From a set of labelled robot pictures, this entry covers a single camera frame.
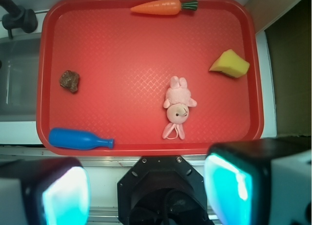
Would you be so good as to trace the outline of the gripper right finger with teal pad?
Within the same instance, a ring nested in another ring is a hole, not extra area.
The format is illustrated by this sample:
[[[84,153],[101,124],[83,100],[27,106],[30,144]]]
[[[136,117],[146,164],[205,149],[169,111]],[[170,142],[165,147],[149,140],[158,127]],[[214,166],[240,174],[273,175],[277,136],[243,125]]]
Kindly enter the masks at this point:
[[[216,143],[207,152],[204,185],[223,225],[309,225],[311,138]]]

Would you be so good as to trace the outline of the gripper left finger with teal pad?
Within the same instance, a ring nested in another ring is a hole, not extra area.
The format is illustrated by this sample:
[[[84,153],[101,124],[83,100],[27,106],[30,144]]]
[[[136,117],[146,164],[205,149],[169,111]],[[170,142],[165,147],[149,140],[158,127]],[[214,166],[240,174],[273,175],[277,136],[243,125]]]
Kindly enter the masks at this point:
[[[85,225],[90,180],[74,157],[0,163],[2,225]]]

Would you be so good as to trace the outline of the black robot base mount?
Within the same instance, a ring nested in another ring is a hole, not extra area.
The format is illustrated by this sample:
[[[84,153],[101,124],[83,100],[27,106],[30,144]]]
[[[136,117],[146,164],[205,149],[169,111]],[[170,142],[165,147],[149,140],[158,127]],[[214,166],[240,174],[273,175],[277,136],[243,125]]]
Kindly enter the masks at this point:
[[[123,225],[212,225],[203,176],[181,156],[143,156],[117,183]]]

